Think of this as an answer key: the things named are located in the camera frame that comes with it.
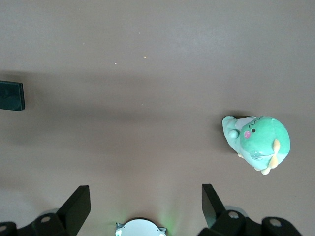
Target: plush toy head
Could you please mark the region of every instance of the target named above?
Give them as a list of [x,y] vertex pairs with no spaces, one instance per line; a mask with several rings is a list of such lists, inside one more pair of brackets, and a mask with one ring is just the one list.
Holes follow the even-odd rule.
[[264,175],[276,168],[290,151],[285,126],[272,117],[258,117],[240,132],[241,155]]

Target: pink cheek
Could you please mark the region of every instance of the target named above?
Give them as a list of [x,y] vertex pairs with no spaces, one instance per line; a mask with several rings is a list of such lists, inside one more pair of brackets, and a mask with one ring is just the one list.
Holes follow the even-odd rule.
[[245,137],[246,139],[249,139],[250,136],[251,136],[251,133],[250,133],[249,131],[246,131],[246,132],[244,133],[244,137]]

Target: plush toy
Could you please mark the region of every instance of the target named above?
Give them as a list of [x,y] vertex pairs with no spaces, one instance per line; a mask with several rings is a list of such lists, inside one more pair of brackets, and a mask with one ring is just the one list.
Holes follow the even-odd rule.
[[228,144],[263,175],[283,162],[290,151],[289,134],[275,118],[227,116],[222,125]]

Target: gray surface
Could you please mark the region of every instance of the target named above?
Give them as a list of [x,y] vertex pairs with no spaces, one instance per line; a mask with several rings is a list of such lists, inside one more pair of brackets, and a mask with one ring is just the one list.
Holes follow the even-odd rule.
[[[26,225],[89,184],[80,236],[136,216],[194,236],[212,183],[253,220],[312,235],[314,25],[313,0],[2,0],[1,79],[24,83],[26,109],[0,111],[0,221]],[[276,117],[291,153],[256,172],[225,115]]]

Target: white round device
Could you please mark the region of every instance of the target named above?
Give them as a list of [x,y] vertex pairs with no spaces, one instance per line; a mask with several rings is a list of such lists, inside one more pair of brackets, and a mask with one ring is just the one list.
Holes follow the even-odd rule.
[[116,236],[166,236],[165,232],[166,228],[146,219],[135,219],[116,226]]

